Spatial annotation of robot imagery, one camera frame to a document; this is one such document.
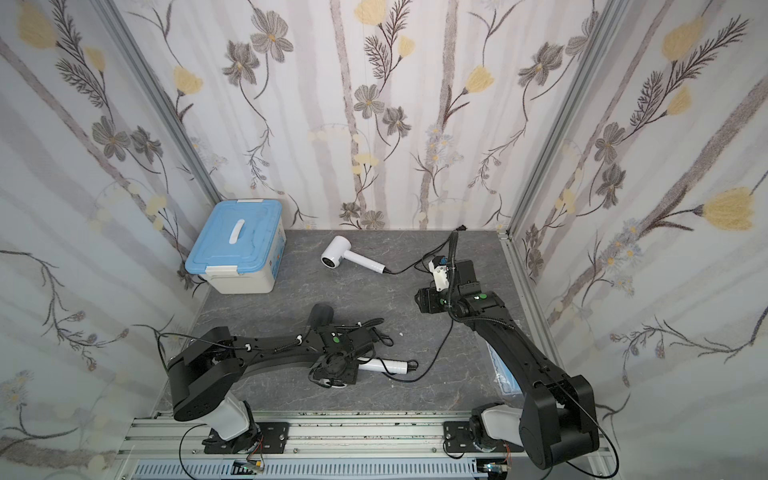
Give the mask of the dark grey pink hair dryer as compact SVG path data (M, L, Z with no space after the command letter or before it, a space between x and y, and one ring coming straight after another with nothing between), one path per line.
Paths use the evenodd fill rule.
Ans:
M354 325L343 325L333 322L334 309L330 305L315 304L309 314L308 325L311 332L350 332L358 329L372 329L384 323L383 318L374 318Z

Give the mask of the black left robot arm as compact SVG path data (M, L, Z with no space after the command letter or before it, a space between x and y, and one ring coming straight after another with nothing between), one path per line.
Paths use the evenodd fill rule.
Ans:
M282 367L306 367L321 388L341 388L357 380L360 359L381 340L381 318L358 325L312 321L295 336L252 338L216 327L193 341L166 365L173 417L210 429L206 454L244 453L263 438L244 400L231 393L239 381Z

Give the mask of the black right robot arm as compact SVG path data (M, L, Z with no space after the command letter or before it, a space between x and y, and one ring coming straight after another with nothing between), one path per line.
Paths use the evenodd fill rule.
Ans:
M493 292L450 295L428 287L415 294L415 301L421 312L447 313L478 334L522 392L521 408L487 404L472 411L469 428L476 447L519 446L542 470L598 450L601 427L591 385L581 375L568 375L542 353L500 297Z

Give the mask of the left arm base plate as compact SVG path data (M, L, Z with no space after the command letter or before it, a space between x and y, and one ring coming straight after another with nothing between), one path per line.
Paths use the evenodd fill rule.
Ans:
M231 440L223 440L211 429L202 445L206 454L241 454L255 448L264 454L283 454L289 428L288 422L263 422Z

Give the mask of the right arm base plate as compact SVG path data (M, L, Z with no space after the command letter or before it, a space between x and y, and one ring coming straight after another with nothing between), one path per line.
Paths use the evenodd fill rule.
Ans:
M478 440L469 421L446 421L442 424L445 451L451 455L469 453L523 453L521 446L501 440Z

